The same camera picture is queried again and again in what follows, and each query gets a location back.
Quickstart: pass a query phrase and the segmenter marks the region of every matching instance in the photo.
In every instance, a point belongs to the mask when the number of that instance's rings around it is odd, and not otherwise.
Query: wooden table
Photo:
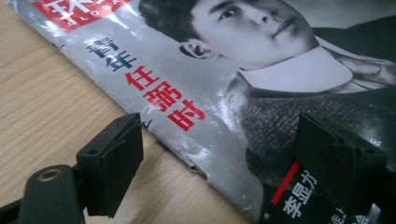
[[[76,153],[125,114],[42,36],[0,3],[0,206],[34,172]],[[144,133],[145,159],[114,219],[87,223],[249,223],[198,174]]]

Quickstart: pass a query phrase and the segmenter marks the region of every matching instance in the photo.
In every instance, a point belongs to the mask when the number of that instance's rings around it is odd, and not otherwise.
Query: man's eye
[[[232,17],[235,13],[237,12],[237,9],[229,9],[225,11],[223,14],[221,14],[220,19],[227,19]]]

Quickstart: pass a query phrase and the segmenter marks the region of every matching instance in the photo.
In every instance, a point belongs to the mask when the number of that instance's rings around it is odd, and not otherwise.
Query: red stripe
[[[291,180],[296,175],[298,169],[300,168],[300,165],[301,164],[299,161],[295,161],[294,164],[291,166],[288,174],[285,176],[285,179],[283,179],[282,184],[280,184],[279,188],[274,194],[274,197],[271,199],[272,204],[277,205],[277,203],[279,203],[280,198],[282,197]]]

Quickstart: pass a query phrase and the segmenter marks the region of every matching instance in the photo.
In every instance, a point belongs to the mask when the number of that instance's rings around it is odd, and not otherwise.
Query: glossy magazine cover
[[[348,215],[293,150],[299,116],[315,114],[384,151],[394,172],[393,1],[8,4],[254,221],[391,223],[375,204]]]

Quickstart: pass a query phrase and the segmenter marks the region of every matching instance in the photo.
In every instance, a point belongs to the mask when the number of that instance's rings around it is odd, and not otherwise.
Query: man's mouth
[[[294,19],[288,19],[282,21],[276,29],[276,32],[273,34],[273,37],[277,36],[278,34],[282,33],[286,28],[288,28],[292,23],[294,23]]]

